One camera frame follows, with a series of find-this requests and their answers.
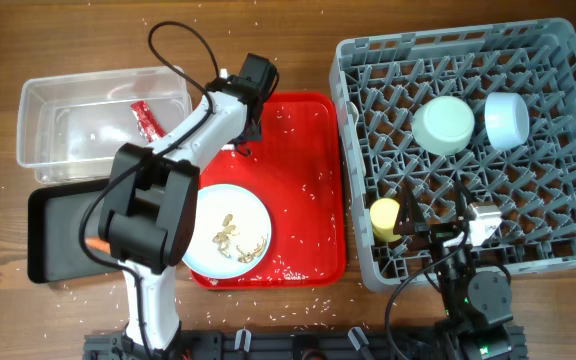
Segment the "yellow plastic cup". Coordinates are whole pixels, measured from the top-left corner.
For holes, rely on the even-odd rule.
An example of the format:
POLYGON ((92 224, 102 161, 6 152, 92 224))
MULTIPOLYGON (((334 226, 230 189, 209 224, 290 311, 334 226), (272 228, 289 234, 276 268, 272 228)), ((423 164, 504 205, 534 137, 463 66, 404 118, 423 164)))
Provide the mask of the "yellow plastic cup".
POLYGON ((399 234, 393 233, 399 210, 400 204, 391 198, 382 198, 372 204, 369 215, 375 238, 386 243, 401 239, 399 234))

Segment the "mint green bowl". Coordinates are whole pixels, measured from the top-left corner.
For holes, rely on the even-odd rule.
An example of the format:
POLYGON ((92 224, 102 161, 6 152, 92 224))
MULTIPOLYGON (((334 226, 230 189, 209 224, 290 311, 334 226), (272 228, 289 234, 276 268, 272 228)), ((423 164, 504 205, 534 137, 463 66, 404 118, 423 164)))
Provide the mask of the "mint green bowl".
POLYGON ((411 121, 417 144, 431 154, 442 156, 464 150, 474 125, 474 113, 468 104, 451 96, 440 96, 424 104, 411 121))

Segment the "small light blue saucer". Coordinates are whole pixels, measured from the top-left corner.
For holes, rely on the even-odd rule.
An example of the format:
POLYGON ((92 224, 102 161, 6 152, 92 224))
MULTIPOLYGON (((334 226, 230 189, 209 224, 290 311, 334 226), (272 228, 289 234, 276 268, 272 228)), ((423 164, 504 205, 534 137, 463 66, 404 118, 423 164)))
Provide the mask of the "small light blue saucer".
POLYGON ((489 94, 484 104, 484 121, 488 140, 495 150, 510 150, 527 141, 529 113, 517 93, 489 94))

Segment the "red snack wrapper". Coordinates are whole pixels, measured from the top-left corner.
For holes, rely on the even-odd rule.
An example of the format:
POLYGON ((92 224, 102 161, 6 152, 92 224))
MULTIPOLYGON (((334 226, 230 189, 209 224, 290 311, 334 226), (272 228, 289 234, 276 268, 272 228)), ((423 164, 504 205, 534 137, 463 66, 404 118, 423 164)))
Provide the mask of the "red snack wrapper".
POLYGON ((132 103, 130 108, 136 118, 137 128, 140 135, 149 143, 166 135, 166 131, 156 120, 150 107, 145 101, 137 101, 132 103))

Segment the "large light blue plate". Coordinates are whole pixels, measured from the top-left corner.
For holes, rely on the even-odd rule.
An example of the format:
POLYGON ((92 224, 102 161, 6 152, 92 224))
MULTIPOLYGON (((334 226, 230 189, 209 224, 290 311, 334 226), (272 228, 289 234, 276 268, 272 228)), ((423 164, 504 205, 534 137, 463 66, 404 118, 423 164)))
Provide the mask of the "large light blue plate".
POLYGON ((256 195, 236 185, 211 185, 199 191, 194 233, 183 262, 203 277, 232 279, 257 267, 269 249, 271 240, 271 218, 266 206, 256 195), (268 246, 260 258, 243 264, 219 254, 212 238, 221 229, 221 223, 228 213, 246 219, 268 232, 268 246))

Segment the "peanut shells and rice pile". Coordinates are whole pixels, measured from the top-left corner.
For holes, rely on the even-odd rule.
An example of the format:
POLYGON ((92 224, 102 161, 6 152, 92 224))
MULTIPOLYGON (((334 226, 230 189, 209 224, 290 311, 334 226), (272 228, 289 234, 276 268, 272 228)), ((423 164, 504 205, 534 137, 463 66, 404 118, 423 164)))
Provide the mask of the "peanut shells and rice pile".
POLYGON ((269 235, 266 230, 248 220, 228 213, 212 242, 224 258, 248 264, 261 257, 268 246, 269 235))

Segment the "orange carrot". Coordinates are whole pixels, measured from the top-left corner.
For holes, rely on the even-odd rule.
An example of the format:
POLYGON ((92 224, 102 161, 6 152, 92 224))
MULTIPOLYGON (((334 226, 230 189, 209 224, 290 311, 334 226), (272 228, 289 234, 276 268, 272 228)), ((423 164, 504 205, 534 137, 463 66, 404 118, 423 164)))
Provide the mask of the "orange carrot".
POLYGON ((98 250, 100 252, 106 253, 106 254, 110 254, 111 250, 110 250, 110 244, 98 237, 88 237, 85 239, 85 244, 95 250, 98 250))

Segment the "white plastic spoon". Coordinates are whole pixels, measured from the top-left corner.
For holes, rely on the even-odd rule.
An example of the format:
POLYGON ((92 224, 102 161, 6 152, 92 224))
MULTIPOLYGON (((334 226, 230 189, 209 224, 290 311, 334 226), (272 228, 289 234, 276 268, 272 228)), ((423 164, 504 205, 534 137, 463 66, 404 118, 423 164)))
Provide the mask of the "white plastic spoon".
POLYGON ((357 130, 357 124, 359 121, 359 111, 357 106, 351 101, 348 102, 348 121, 350 123, 351 129, 354 131, 353 145, 355 147, 355 152, 358 157, 358 167, 361 169, 361 176, 366 176, 366 166, 362 157, 362 150, 359 144, 359 135, 357 130))

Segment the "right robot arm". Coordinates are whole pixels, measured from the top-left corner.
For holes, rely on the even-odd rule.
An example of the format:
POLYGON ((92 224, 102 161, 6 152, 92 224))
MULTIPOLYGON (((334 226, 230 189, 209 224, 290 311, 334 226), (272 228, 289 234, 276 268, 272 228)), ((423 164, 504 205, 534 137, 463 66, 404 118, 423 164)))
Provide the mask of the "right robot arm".
POLYGON ((421 275, 434 272, 447 318, 435 324, 431 346, 445 359, 520 359, 525 354, 522 329, 511 325, 512 277, 498 264, 479 271, 471 249, 483 244, 502 222, 493 202, 478 201, 460 181, 454 182, 455 219, 429 223, 409 185, 403 187, 403 205, 393 232, 409 235, 415 247, 426 247, 431 262, 407 277, 394 290, 385 311, 386 339, 397 357, 398 347, 390 316, 402 291, 421 275))

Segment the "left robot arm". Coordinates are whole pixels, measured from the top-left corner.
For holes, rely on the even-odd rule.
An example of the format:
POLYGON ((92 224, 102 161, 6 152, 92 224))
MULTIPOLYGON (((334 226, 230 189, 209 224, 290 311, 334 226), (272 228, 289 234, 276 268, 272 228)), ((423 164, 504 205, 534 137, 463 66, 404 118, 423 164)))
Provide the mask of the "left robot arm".
POLYGON ((194 231, 200 173, 224 145, 259 139, 263 106, 278 81, 268 59, 250 54, 238 74, 209 82, 199 106, 168 134, 119 148, 93 204, 101 209, 98 233, 110 265, 126 280, 129 321, 106 350, 87 338, 86 358, 181 357, 176 267, 194 231))

